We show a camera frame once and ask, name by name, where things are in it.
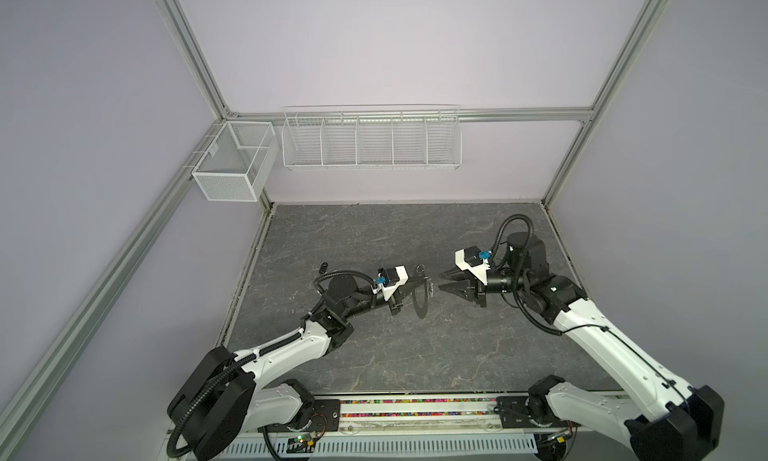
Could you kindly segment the metal ring disc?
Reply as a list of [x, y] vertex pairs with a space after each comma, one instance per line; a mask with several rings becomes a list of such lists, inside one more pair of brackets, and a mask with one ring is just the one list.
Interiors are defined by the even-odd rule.
[[433, 283], [430, 278], [424, 278], [413, 292], [413, 306], [419, 319], [428, 314], [429, 301], [433, 296]]

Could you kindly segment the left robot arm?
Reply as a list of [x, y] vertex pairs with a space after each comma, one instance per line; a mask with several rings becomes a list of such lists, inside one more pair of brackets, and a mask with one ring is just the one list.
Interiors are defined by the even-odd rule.
[[425, 315], [434, 288], [423, 268], [381, 268], [374, 276], [356, 270], [319, 274], [313, 281], [318, 302], [299, 325], [271, 341], [231, 351], [219, 345], [208, 351], [167, 408], [173, 423], [166, 454], [192, 454], [210, 460], [243, 431], [283, 425], [307, 428], [315, 414], [314, 396], [286, 373], [340, 348], [353, 334], [352, 318], [386, 308], [401, 311], [412, 298]]

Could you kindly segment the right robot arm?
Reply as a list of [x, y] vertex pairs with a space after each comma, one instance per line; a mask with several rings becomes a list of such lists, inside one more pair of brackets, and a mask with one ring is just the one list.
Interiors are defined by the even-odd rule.
[[571, 339], [626, 393], [611, 398], [549, 375], [528, 389], [523, 413], [532, 424], [571, 422], [621, 443], [640, 460], [702, 460], [719, 446], [724, 399], [657, 362], [571, 278], [553, 273], [529, 217], [506, 218], [488, 250], [456, 251], [440, 277], [445, 292], [481, 307], [498, 294], [540, 331]]

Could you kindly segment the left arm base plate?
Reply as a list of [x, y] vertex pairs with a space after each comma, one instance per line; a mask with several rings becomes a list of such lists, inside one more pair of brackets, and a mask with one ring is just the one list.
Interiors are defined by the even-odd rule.
[[288, 424], [273, 423], [270, 432], [336, 432], [341, 421], [341, 400], [317, 399], [310, 407], [303, 407]]

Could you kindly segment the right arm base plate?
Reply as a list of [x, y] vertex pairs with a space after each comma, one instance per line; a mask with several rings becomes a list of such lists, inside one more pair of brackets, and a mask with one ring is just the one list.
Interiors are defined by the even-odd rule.
[[503, 395], [496, 397], [493, 412], [500, 417], [503, 428], [574, 428], [575, 424], [555, 416], [544, 397]]

